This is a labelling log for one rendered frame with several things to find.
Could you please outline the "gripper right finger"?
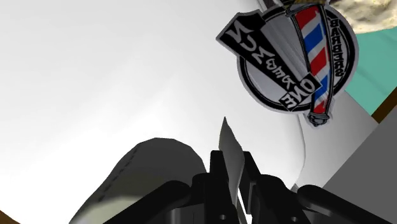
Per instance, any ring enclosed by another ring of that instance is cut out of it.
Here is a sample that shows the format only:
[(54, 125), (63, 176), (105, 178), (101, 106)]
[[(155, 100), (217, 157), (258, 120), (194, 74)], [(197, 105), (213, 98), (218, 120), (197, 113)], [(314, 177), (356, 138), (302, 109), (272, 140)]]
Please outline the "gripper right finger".
[(244, 159), (239, 190), (252, 224), (392, 224), (316, 185), (293, 192), (261, 174), (250, 152)]

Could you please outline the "white cap with round emblem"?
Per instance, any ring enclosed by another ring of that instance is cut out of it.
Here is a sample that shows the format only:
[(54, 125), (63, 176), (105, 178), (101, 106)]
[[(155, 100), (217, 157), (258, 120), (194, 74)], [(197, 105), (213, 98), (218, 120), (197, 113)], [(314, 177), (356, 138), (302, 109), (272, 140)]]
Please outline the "white cap with round emblem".
[(208, 163), (227, 120), (262, 172), (302, 170), (304, 120), (260, 106), (216, 36), (257, 0), (0, 0), (0, 211), (68, 224), (137, 143)]

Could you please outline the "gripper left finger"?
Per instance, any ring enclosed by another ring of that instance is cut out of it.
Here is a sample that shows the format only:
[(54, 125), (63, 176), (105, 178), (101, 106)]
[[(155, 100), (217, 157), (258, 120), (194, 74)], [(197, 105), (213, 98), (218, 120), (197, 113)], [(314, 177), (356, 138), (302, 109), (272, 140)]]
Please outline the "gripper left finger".
[(191, 185), (168, 181), (104, 224), (240, 224), (223, 152), (211, 152), (210, 171)]

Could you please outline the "beige fluffy thing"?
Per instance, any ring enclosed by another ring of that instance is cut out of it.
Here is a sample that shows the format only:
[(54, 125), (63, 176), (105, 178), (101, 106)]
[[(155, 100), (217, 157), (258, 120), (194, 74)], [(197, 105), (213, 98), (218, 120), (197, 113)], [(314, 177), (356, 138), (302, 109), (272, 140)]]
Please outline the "beige fluffy thing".
[(330, 0), (356, 34), (397, 27), (397, 0)]

